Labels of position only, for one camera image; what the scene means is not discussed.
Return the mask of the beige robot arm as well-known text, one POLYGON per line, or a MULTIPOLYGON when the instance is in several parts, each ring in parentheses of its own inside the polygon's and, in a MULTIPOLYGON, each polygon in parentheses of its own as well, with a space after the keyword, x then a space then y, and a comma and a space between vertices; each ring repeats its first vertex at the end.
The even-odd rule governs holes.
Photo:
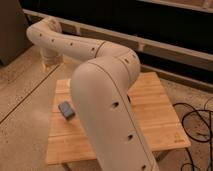
POLYGON ((82 61, 71 76, 71 99, 102 170, 159 171, 127 95, 140 74, 137 54, 106 40, 66 35, 53 17, 26 34, 46 62, 62 55, 82 61))

